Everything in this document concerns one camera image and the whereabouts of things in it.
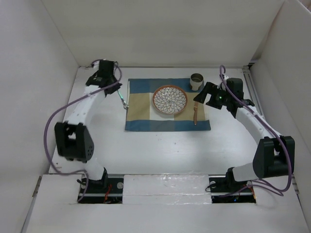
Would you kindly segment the copper knife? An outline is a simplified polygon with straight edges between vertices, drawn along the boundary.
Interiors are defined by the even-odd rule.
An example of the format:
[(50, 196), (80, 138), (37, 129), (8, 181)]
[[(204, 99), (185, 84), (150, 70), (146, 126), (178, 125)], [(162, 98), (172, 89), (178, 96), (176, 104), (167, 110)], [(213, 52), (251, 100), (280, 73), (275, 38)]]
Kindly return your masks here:
[(194, 114), (193, 114), (193, 123), (196, 126), (197, 125), (197, 114), (198, 114), (198, 102), (194, 102)]

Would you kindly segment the iridescent metal fork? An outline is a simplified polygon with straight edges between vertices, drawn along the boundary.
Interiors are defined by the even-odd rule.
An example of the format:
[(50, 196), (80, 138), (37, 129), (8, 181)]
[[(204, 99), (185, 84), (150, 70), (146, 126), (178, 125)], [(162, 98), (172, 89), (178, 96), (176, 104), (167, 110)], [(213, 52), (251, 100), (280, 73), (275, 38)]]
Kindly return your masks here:
[(118, 90), (118, 91), (117, 91), (117, 93), (118, 93), (118, 96), (119, 96), (119, 97), (120, 97), (120, 99), (121, 99), (121, 102), (122, 102), (123, 108), (124, 108), (125, 110), (128, 110), (129, 105), (127, 104), (126, 100), (123, 98), (123, 96), (122, 96), (121, 92)]

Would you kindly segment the patterned ceramic plate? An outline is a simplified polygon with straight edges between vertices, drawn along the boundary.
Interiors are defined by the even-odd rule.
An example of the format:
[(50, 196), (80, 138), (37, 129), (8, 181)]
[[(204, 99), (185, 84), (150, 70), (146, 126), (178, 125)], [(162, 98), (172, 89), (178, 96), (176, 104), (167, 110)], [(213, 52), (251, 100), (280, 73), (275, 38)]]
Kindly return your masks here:
[(188, 97), (182, 88), (175, 85), (164, 85), (154, 92), (152, 103), (160, 113), (176, 115), (186, 108)]

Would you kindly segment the blue beige checkered placemat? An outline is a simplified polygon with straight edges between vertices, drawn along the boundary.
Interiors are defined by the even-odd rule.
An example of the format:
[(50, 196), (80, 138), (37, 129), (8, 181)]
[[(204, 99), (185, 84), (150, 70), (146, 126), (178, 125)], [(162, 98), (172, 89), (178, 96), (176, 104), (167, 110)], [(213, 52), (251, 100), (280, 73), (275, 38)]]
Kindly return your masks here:
[[(178, 86), (186, 92), (188, 103), (181, 113), (166, 115), (153, 105), (154, 92), (165, 85)], [(185, 132), (210, 131), (207, 108), (202, 104), (197, 108), (197, 124), (193, 122), (194, 101), (199, 94), (190, 88), (190, 78), (177, 79), (129, 79), (128, 104), (125, 130), (131, 132)]]

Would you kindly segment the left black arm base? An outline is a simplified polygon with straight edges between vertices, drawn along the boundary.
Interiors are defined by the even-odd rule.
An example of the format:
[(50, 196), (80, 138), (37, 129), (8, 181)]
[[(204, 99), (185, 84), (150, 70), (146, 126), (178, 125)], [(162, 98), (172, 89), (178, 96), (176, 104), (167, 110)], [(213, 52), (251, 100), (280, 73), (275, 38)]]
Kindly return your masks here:
[(103, 186), (98, 186), (95, 181), (89, 181), (86, 193), (83, 195), (86, 178), (77, 182), (80, 185), (78, 194), (79, 204), (122, 204), (124, 175), (110, 174)]

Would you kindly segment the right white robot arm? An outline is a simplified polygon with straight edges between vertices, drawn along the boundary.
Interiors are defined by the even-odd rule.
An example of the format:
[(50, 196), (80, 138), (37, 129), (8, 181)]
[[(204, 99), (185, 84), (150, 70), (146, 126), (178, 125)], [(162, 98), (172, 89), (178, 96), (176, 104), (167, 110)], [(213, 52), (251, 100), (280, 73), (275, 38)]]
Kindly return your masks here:
[(280, 177), (290, 179), (294, 171), (295, 141), (291, 136), (283, 136), (274, 130), (259, 114), (254, 103), (244, 98), (243, 82), (238, 78), (229, 78), (219, 85), (208, 82), (194, 98), (195, 102), (221, 109), (226, 107), (232, 116), (251, 134), (257, 149), (251, 163), (231, 167), (225, 175), (225, 186), (236, 191), (242, 182)]

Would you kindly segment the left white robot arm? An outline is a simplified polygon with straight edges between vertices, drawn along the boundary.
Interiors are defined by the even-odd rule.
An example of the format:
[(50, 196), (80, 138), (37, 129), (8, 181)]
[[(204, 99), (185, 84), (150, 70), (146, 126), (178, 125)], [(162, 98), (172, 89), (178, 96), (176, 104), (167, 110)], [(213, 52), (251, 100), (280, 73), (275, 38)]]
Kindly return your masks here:
[(92, 188), (101, 193), (108, 188), (108, 180), (103, 177), (105, 168), (94, 155), (95, 146), (88, 125), (105, 97), (118, 91), (121, 83), (115, 77), (117, 62), (98, 60), (92, 65), (96, 71), (87, 80), (83, 96), (68, 118), (56, 123), (54, 132), (59, 156), (83, 163)]

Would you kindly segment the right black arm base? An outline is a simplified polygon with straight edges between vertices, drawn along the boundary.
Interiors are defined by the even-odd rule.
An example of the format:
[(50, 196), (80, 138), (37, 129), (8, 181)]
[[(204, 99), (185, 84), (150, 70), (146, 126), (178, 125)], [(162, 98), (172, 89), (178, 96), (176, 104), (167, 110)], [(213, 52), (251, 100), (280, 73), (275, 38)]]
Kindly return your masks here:
[(235, 181), (232, 169), (229, 168), (225, 175), (209, 175), (205, 191), (211, 194), (212, 204), (256, 203), (253, 188), (247, 187), (247, 181)]

